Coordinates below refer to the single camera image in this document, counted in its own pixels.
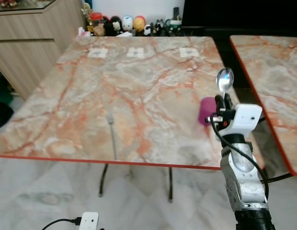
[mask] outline marble tabletop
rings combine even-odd
[[[234,35],[230,40],[285,162],[297,175],[297,38]]]
[[[197,117],[222,67],[210,37],[78,37],[1,134],[0,157],[219,169]]]

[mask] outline tile floor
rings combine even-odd
[[[260,124],[254,134],[269,176],[286,172],[269,128]],[[235,229],[221,171],[173,169],[171,204],[166,168],[110,165],[98,197],[102,170],[101,164],[0,158],[0,229],[38,230],[84,211],[99,212],[98,227],[106,230]],[[270,184],[269,206],[277,230],[297,230],[297,178]],[[78,227],[63,222],[49,229]]]

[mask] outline black cable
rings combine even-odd
[[[290,173],[287,173],[287,174],[284,174],[284,175],[281,175],[281,176],[269,178],[269,179],[267,179],[267,182],[272,183],[272,182],[276,182],[276,181],[281,181],[281,180],[287,179],[287,178],[292,177],[292,176],[293,175],[291,175]]]
[[[53,224],[56,224],[58,222],[61,222],[61,221],[66,221],[66,222],[70,222],[70,223],[73,223],[75,225],[80,225],[80,221],[81,221],[81,217],[77,217],[75,219],[56,219],[54,220],[53,222],[49,223],[48,225],[46,225],[44,228],[42,228],[42,230],[45,230],[47,229],[49,226],[53,225]]]
[[[248,159],[254,166],[255,168],[258,170],[260,176],[262,177],[263,179],[263,183],[264,183],[264,194],[265,194],[265,197],[267,198],[268,200],[268,197],[269,197],[269,184],[267,182],[267,178],[264,174],[264,172],[262,171],[262,169],[259,167],[259,165],[250,157],[248,156],[247,154],[245,154],[244,152],[242,152],[240,149],[236,148],[235,146],[233,146],[232,144],[230,144],[227,140],[225,140],[220,134],[219,132],[217,131],[217,128],[215,126],[215,122],[214,122],[214,115],[217,115],[217,113],[212,113],[210,115],[210,123],[211,123],[211,126],[216,134],[216,136],[223,142],[225,143],[228,147],[230,147],[231,149],[235,150],[237,153],[239,153],[242,157],[245,157],[246,159]]]
[[[259,124],[259,123],[261,123],[261,122],[263,122],[263,121],[265,121],[265,117],[260,118],[260,119],[258,120],[258,123],[257,123],[257,124]]]

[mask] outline purple cup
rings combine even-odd
[[[205,122],[205,118],[215,113],[217,109],[215,99],[213,97],[205,97],[201,101],[200,112],[198,116],[198,122],[204,126],[209,126],[210,123]]]

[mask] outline cabinet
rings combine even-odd
[[[26,99],[84,27],[80,0],[0,12],[0,71]]]

